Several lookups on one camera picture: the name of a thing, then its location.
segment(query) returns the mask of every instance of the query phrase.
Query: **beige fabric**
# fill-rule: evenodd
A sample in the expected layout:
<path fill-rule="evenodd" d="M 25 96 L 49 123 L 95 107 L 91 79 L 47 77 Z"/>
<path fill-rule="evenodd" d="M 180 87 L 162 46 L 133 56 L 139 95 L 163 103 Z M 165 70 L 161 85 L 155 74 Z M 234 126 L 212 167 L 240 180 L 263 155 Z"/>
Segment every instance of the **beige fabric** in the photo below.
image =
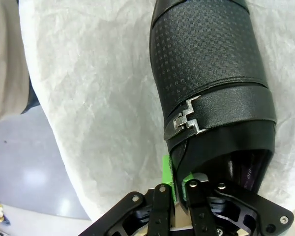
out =
<path fill-rule="evenodd" d="M 15 0 L 0 0 L 0 119 L 20 114 L 29 96 L 29 73 Z"/>

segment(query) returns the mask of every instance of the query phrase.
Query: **metal bracket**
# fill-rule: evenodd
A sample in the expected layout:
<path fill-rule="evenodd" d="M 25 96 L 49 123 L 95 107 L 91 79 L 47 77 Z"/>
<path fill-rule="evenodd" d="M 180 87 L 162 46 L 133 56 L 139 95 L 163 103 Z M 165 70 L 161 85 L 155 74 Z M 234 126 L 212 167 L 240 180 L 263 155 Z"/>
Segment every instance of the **metal bracket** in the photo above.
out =
<path fill-rule="evenodd" d="M 194 127 L 195 134 L 200 134 L 206 129 L 200 130 L 198 122 L 196 119 L 188 120 L 187 116 L 194 113 L 193 107 L 192 107 L 192 101 L 198 99 L 200 97 L 196 96 L 193 98 L 190 98 L 186 101 L 187 109 L 183 110 L 182 113 L 178 113 L 166 126 L 165 133 L 164 133 L 164 140 L 167 141 L 171 139 L 172 137 L 176 136 L 178 133 L 185 129 L 189 129 L 191 127 Z"/>

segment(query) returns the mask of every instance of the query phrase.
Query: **woven leather texture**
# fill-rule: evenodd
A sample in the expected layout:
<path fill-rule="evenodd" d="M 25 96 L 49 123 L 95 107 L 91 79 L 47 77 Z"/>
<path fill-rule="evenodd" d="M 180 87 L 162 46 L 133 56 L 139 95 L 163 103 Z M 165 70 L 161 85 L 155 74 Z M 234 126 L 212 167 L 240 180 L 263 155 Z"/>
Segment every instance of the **woven leather texture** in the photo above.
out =
<path fill-rule="evenodd" d="M 170 9 L 151 30 L 150 56 L 165 119 L 215 86 L 267 87 L 249 14 L 232 1 L 190 0 Z"/>

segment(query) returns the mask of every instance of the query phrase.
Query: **screw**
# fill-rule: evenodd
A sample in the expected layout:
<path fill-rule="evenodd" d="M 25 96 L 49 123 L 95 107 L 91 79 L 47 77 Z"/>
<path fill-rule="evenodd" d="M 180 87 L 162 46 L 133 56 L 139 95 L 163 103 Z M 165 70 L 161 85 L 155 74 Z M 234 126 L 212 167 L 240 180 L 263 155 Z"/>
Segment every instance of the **screw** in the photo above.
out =
<path fill-rule="evenodd" d="M 132 198 L 132 201 L 137 202 L 139 199 L 140 199 L 139 196 L 135 195 L 135 196 Z"/>
<path fill-rule="evenodd" d="M 190 185 L 190 187 L 194 188 L 194 187 L 196 187 L 198 185 L 198 183 L 193 180 L 193 181 L 190 182 L 189 185 Z"/>
<path fill-rule="evenodd" d="M 160 186 L 159 191 L 161 191 L 161 192 L 165 192 L 165 190 L 166 190 L 166 188 L 165 188 L 164 185 Z"/>
<path fill-rule="evenodd" d="M 286 216 L 282 216 L 280 221 L 283 225 L 286 225 L 289 222 L 289 219 Z"/>
<path fill-rule="evenodd" d="M 223 230 L 217 229 L 217 234 L 218 234 L 218 236 L 223 236 Z"/>
<path fill-rule="evenodd" d="M 217 185 L 217 188 L 218 188 L 219 190 L 223 190 L 223 189 L 226 188 L 226 185 L 225 185 L 225 183 L 219 183 L 219 184 Z"/>

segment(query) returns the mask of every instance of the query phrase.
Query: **white cloth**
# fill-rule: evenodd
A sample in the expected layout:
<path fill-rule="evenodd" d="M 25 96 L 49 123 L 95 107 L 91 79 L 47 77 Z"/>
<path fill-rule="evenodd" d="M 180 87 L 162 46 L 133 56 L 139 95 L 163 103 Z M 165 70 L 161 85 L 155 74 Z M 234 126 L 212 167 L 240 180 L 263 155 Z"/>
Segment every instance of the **white cloth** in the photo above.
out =
<path fill-rule="evenodd" d="M 92 220 L 161 182 L 163 119 L 149 62 L 155 0 L 22 0 L 32 83 Z M 250 1 L 278 116 L 260 194 L 295 208 L 295 0 Z"/>
<path fill-rule="evenodd" d="M 22 113 L 29 81 L 17 3 L 0 0 L 0 119 Z"/>

